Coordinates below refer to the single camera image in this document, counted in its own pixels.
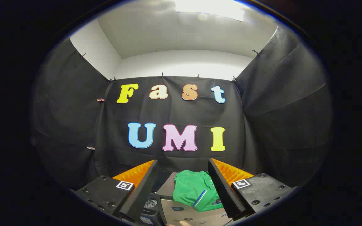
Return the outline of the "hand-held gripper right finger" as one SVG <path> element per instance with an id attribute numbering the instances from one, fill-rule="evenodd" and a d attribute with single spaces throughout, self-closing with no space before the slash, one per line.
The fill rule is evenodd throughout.
<path id="1" fill-rule="evenodd" d="M 252 175 L 214 158 L 207 171 L 229 218 L 234 221 L 258 215 L 295 191 L 266 173 Z"/>

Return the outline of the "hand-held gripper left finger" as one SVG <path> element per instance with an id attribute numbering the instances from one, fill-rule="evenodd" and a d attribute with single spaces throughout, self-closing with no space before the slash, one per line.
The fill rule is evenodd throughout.
<path id="1" fill-rule="evenodd" d="M 117 176 L 102 175 L 74 194 L 103 213 L 136 222 L 158 176 L 158 160 L 151 160 Z"/>

